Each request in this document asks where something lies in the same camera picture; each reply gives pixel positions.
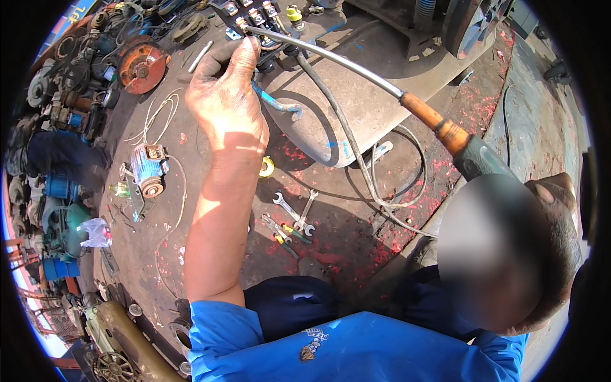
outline hand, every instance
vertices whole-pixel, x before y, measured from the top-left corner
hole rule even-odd
[[[502,333],[516,336],[539,330],[549,323],[571,295],[575,273],[581,265],[581,251],[573,214],[577,202],[571,177],[565,172],[524,184],[535,195],[550,223],[552,250],[547,260],[544,294],[536,308],[522,322]]]
[[[246,37],[211,50],[197,66],[185,98],[206,132],[213,153],[265,151],[269,129],[251,87],[260,50],[258,39]]]

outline yellow tape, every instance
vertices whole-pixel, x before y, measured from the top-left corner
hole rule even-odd
[[[274,172],[274,169],[276,167],[274,165],[274,162],[271,159],[269,159],[268,156],[263,158],[263,164],[265,164],[265,169],[259,171],[259,176],[266,178],[266,177],[269,177],[272,172]]]

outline rusty pulley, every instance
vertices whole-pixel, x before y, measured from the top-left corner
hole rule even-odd
[[[125,90],[144,94],[153,89],[166,72],[167,53],[153,42],[140,42],[122,51],[118,74]]]

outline yellow connector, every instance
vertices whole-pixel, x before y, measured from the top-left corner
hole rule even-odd
[[[291,22],[301,20],[301,12],[293,7],[287,7],[287,16],[288,19],[291,20]]]

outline cartoon logo on shirt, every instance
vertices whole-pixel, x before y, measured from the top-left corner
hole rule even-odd
[[[329,338],[329,335],[323,333],[322,329],[315,328],[303,330],[302,333],[307,333],[309,337],[314,337],[314,339],[306,346],[301,348],[301,351],[299,352],[299,360],[301,362],[311,361],[316,358],[314,353],[316,353],[318,347],[322,345],[321,341]]]

